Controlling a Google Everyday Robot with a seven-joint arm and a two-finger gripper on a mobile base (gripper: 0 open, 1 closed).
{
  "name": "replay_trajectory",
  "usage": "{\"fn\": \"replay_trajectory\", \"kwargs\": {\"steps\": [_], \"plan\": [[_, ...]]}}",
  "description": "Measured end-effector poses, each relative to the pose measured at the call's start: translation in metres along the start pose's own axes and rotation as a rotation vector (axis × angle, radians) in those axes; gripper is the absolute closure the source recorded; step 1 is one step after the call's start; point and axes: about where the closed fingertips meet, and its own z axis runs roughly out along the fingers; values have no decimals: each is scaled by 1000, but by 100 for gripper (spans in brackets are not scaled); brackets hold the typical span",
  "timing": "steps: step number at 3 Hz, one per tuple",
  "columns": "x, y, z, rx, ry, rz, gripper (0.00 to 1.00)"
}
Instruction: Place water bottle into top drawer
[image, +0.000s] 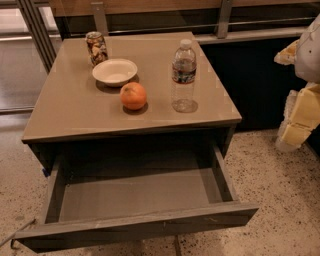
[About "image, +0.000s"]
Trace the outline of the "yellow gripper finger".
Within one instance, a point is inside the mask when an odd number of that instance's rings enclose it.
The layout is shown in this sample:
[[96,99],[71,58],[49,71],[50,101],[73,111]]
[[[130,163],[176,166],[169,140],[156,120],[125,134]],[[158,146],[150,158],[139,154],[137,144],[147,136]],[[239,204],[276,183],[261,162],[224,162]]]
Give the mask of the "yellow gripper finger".
[[286,48],[281,50],[274,57],[274,61],[281,65],[291,65],[295,62],[296,49],[299,40],[295,40],[289,44]]
[[276,147],[282,152],[291,152],[300,148],[320,124],[320,85],[308,83],[300,91],[291,90],[283,116]]

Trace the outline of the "white rounded gripper body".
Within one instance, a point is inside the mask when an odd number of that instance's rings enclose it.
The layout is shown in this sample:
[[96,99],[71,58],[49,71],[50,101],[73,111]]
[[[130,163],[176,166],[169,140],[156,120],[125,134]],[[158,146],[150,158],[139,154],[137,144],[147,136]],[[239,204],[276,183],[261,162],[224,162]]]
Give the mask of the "white rounded gripper body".
[[320,83],[320,14],[298,41],[295,74],[307,82]]

